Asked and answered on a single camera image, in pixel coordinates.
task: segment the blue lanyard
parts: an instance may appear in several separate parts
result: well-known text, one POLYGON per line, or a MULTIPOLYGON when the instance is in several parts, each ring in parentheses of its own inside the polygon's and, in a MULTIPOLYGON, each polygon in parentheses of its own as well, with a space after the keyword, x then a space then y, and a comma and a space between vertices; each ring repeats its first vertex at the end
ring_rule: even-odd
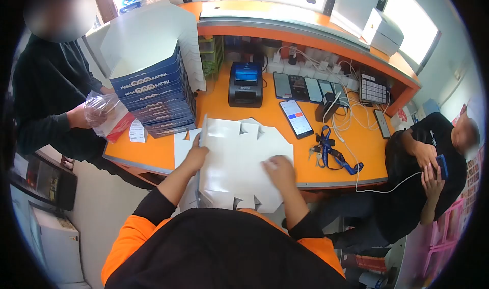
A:
POLYGON ((331 134, 331 128, 328 126, 324 126, 321 130, 321 141, 323 143, 323 163, 324 166, 322 168, 327 167, 331 170, 340 170, 342 168, 345 168, 350 175, 356 175, 357 172, 362 171, 363 169, 363 163, 358 163, 355 165, 353 168, 348 164, 343 157, 343 154, 339 152, 338 150, 333 149, 329 144, 328 144, 328 139, 330 138, 331 134), (334 160, 341 166, 340 168, 331 168, 328 166, 328 154, 331 154, 334 157, 334 160))

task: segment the receipt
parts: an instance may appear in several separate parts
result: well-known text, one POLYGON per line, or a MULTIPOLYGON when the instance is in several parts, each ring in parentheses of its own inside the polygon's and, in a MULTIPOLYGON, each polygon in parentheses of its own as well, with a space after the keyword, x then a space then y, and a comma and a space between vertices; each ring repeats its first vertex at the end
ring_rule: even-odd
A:
POLYGON ((129 140, 137 143, 145 143, 148 139, 148 131, 137 119, 131 123, 129 128, 129 140))

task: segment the blue phone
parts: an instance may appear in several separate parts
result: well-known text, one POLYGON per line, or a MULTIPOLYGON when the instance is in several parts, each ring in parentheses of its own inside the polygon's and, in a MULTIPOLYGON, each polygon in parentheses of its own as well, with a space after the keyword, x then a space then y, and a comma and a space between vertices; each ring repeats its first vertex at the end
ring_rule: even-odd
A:
POLYGON ((446 167, 445 156, 443 154, 440 154, 439 156, 436 157, 436 162, 438 163, 438 166, 441 168, 441 171, 442 171, 442 180, 448 179, 448 177, 449 177, 449 170, 446 167))

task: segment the orange desk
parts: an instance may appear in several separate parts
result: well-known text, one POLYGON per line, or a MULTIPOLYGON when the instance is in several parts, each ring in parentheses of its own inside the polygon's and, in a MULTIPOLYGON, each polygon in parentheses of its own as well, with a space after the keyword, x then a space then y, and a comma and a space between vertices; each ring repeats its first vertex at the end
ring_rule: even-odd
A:
MULTIPOLYGON (((370 48, 370 52, 366 52, 361 48, 355 47, 354 44, 346 44, 335 39, 314 36, 308 31, 299 30, 299 26, 274 27, 267 23, 250 23, 248 20, 241 23, 216 22, 210 25, 199 22, 199 15, 203 9, 254 11, 270 14, 279 13, 281 16, 290 16, 291 19, 300 20, 304 23, 319 25, 326 29, 347 33, 337 25, 330 23, 330 18, 326 15, 290 5, 260 1, 228 0, 193 2, 182 4, 180 7, 195 15, 196 21, 198 21, 199 35, 250 36, 296 43, 331 51, 386 74, 393 78, 392 81, 394 83, 391 93, 395 101, 386 111, 389 116, 394 115, 398 109, 406 105, 420 89, 420 83, 416 74, 398 52, 392 57, 388 57, 375 48, 370 48)), ((348 34, 348 36, 351 36, 353 40, 357 39, 353 35, 348 34)))
MULTIPOLYGON (((264 73, 263 78, 268 83, 264 88, 263 104, 259 109, 253 108, 231 108, 228 105, 230 67, 224 65, 221 69, 219 79, 216 82, 213 93, 205 95, 199 92, 197 100, 197 122, 198 127, 202 125, 205 114, 209 118, 239 120, 253 117, 266 126, 274 126, 294 145, 294 165, 297 171, 298 186, 304 190, 344 188, 354 186, 357 176, 351 176, 346 170, 329 170, 327 168, 315 167, 316 158, 311 157, 308 161, 309 148, 316 144, 315 136, 308 136, 297 139, 290 128, 282 110, 279 107, 281 100, 275 97, 272 74, 264 73)), ((314 111, 317 104, 310 102, 298 102, 306 118, 311 124, 314 132, 321 131, 322 123, 316 122, 314 111)), ((376 122, 373 108, 368 108, 370 124, 376 122)), ((354 114, 363 125, 367 125, 367 113, 362 107, 355 106, 354 114)), ((346 144, 354 152, 359 162, 364 163, 364 168, 360 172, 359 185, 377 184, 387 180, 385 170, 384 149, 386 140, 382 139, 380 131, 367 130, 361 127, 356 121, 352 121, 351 127, 341 132, 346 144)), ((339 142, 332 132, 331 138, 336 139, 335 149, 342 152, 346 161, 355 164, 355 159, 346 149, 345 145, 339 142)), ((115 144, 108 144, 104 153, 107 158, 135 175, 144 172, 168 175, 174 170, 174 137, 173 135, 154 139, 150 135, 146 143, 135 143, 129 141, 129 130, 118 139, 115 144)), ((330 165, 337 164, 330 157, 330 165)))

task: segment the thermal printer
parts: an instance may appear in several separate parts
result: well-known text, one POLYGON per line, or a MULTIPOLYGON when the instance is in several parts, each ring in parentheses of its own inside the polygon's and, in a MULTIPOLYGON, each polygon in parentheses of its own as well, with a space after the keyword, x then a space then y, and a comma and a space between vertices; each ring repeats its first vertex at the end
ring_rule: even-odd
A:
POLYGON ((229 75, 230 107, 260 108, 263 100, 261 63, 233 62, 229 75))
POLYGON ((376 8, 372 9, 362 36, 367 44, 389 57, 399 50, 404 40, 399 26, 376 8))

